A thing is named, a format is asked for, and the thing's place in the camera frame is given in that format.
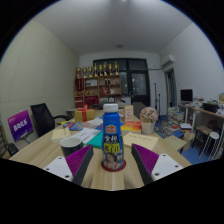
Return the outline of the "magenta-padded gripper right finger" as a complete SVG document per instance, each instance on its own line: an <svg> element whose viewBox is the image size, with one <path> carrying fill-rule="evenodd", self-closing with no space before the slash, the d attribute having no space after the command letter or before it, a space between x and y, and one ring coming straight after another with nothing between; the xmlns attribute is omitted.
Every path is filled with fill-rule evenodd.
<svg viewBox="0 0 224 224"><path fill-rule="evenodd" d="M132 144L131 153L145 185L182 169L182 166L166 153L158 155L137 144Z"/></svg>

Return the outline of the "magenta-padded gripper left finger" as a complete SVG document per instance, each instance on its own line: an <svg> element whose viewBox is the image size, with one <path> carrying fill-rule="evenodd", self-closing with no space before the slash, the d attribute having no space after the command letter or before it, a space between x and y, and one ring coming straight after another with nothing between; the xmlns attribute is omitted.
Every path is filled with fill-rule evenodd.
<svg viewBox="0 0 224 224"><path fill-rule="evenodd" d="M89 145L67 157L58 156L44 170L76 185L81 185L92 156L93 146Z"/></svg>

